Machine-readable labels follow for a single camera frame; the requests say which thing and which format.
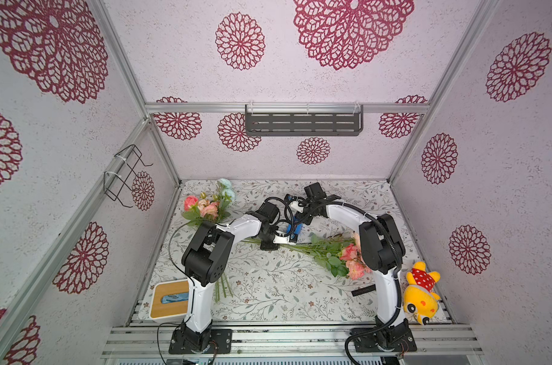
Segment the yellow plush bear toy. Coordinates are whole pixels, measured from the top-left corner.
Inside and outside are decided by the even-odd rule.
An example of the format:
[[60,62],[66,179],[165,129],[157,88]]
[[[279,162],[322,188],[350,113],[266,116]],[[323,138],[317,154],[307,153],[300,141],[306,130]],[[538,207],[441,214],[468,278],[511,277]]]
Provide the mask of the yellow plush bear toy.
[[414,263],[406,274],[407,287],[404,290],[404,311],[413,315],[420,325],[428,325],[437,314],[441,297],[434,291],[441,275],[429,272],[425,262]]

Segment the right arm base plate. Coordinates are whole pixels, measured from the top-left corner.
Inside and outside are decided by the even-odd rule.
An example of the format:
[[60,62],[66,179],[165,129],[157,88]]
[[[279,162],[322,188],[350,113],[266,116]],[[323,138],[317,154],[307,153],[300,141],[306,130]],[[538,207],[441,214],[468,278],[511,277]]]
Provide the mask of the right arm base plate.
[[358,353],[417,351],[417,344],[408,322],[390,326],[375,334],[366,334],[371,328],[353,328],[350,332],[355,349]]

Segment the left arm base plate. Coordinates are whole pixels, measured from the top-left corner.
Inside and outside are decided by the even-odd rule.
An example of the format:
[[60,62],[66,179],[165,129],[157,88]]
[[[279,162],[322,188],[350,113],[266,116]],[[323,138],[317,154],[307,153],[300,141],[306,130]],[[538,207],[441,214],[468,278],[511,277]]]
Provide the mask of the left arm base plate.
[[178,354],[229,354],[231,352],[233,331],[219,328],[193,332],[189,328],[176,329],[172,333],[169,353]]

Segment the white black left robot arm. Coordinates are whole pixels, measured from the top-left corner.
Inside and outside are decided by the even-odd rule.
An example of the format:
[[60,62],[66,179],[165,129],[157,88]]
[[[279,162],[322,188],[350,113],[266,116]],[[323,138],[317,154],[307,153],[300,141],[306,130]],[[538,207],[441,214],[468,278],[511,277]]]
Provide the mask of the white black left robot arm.
[[224,273],[233,247],[262,234],[273,237],[271,224],[278,217],[274,212],[249,211],[230,224],[201,224],[182,257],[189,279],[189,305],[185,317],[188,329],[203,333],[210,328],[214,284]]

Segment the pink rose bouquet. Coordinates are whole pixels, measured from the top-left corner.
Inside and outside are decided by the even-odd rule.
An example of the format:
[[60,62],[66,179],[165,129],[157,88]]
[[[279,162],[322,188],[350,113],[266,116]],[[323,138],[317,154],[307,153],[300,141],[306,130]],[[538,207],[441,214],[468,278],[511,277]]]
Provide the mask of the pink rose bouquet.
[[330,237],[311,233],[308,242],[277,244],[277,248],[312,257],[335,278],[355,281],[373,273],[364,262],[358,234],[355,232],[347,231]]

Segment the grey wall shelf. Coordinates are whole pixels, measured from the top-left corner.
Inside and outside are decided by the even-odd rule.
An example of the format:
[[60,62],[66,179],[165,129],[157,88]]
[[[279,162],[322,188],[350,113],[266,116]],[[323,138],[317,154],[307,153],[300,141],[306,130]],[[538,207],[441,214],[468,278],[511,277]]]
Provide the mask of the grey wall shelf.
[[254,137],[355,137],[364,127],[362,107],[253,106],[247,104],[244,126]]

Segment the black round knob tool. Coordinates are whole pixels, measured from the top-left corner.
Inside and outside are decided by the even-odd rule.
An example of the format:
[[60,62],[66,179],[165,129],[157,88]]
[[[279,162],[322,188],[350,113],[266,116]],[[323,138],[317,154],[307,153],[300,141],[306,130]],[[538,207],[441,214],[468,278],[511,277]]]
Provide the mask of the black round knob tool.
[[351,295],[353,297],[358,297],[358,296],[368,294],[368,293],[372,293],[372,292],[375,292],[375,291],[376,291],[376,285],[371,284],[371,285],[366,286],[366,287],[362,287],[362,288],[352,290]]

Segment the mixed pastel flower bouquet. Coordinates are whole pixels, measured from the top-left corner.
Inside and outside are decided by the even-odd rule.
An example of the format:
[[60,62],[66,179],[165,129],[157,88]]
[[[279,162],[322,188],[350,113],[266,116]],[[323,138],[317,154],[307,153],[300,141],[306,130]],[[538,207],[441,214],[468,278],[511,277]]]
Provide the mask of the mixed pastel flower bouquet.
[[228,179],[218,179],[215,193],[201,192],[199,196],[185,198],[182,216],[193,227],[204,222],[226,225],[231,216],[229,208],[235,201],[233,184]]

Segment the wooden lid tissue box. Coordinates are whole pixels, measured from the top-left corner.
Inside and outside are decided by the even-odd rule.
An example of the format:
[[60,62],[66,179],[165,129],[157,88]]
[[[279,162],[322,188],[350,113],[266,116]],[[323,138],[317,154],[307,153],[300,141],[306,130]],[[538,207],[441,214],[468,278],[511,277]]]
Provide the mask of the wooden lid tissue box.
[[189,289],[188,279],[156,284],[149,318],[157,323],[183,321],[189,307]]

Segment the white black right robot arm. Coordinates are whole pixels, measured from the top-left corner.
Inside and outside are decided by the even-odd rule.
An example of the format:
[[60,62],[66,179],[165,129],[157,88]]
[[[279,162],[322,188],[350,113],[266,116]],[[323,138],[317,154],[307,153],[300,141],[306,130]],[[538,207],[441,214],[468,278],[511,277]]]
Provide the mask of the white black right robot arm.
[[390,214],[374,216],[347,202],[328,199],[302,199],[297,211],[303,223],[326,217],[359,235],[363,261],[375,278],[377,326],[386,329],[403,322],[399,274],[406,249],[394,218]]

